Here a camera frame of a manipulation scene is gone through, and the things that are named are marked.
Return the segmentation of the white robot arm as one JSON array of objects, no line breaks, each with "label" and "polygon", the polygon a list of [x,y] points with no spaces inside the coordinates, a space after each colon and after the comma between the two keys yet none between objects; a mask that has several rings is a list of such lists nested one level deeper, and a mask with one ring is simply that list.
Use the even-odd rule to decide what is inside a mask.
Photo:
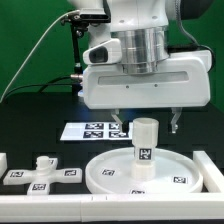
[{"label": "white robot arm", "polygon": [[181,23],[185,0],[67,0],[73,20],[90,34],[83,53],[83,97],[91,109],[170,108],[173,130],[184,107],[210,101],[210,49],[193,42],[167,46],[171,20]]}]

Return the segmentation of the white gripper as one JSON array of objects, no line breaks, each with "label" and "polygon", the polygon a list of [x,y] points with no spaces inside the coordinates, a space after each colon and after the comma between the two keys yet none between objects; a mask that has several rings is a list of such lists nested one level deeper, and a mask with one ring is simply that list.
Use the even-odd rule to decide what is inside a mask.
[{"label": "white gripper", "polygon": [[119,117],[118,109],[172,108],[175,134],[181,107],[200,107],[210,101],[211,64],[211,53],[199,50],[171,54],[154,73],[126,74],[119,64],[90,66],[84,71],[84,102],[91,109],[112,109],[122,133],[129,132],[129,121]]}]

